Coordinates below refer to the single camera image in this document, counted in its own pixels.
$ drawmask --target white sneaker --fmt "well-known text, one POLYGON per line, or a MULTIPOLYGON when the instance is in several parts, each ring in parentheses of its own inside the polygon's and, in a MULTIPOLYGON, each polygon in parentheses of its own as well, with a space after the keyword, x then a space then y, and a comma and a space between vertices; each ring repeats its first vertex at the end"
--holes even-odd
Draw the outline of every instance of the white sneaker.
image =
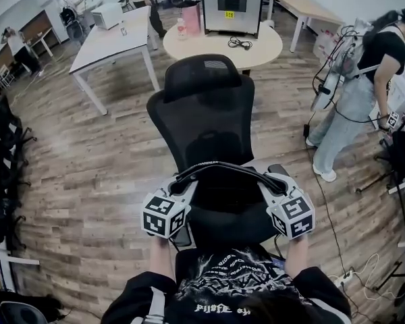
POLYGON ((333 182, 336 180, 336 172, 334 170, 331 170, 329 173, 323 173, 315 168, 315 164, 312 164, 312 168, 314 173, 321 176, 326 182, 333 182))
POLYGON ((306 145, 310 147, 315 147, 315 145, 309 140, 309 138, 306 138, 306 145))

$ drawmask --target yellow label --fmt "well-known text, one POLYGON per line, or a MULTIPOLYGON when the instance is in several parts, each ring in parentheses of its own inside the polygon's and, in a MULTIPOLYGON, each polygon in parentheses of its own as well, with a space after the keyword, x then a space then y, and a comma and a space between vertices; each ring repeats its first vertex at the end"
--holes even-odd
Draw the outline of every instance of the yellow label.
POLYGON ((227 18, 227 19, 233 19, 233 18, 234 18, 234 12, 232 12, 232 11, 225 11, 225 18, 227 18))

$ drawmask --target office room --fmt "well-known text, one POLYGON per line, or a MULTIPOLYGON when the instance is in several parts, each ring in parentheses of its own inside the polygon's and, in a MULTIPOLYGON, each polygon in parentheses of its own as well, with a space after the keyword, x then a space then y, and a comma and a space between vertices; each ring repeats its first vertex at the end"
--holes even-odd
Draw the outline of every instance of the office room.
POLYGON ((0 0, 0 323, 405 323, 405 0, 0 0))

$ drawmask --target power strip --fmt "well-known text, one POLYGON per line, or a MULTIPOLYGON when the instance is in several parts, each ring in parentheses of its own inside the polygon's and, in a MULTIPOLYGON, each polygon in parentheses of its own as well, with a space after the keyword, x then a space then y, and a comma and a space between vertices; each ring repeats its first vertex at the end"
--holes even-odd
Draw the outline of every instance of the power strip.
POLYGON ((349 271, 345 275, 338 277, 334 281, 335 286, 338 288, 341 288, 342 284, 344 284, 344 286, 346 286, 346 284, 351 281, 352 276, 353 276, 352 271, 349 271))

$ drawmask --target light blue jeans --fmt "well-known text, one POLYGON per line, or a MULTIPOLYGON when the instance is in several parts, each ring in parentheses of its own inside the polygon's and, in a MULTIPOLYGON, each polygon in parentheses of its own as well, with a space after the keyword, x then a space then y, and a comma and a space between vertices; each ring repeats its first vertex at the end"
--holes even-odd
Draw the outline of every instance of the light blue jeans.
MULTIPOLYGON (((372 82, 365 75, 361 75, 344 83, 337 110, 350 119, 362 122, 369 120, 369 113, 375 102, 372 82)), ((345 146, 352 144, 363 125, 345 119, 336 113, 333 107, 308 137, 309 141, 318 147, 313 157, 315 167, 323 173, 329 173, 338 153, 345 146)))

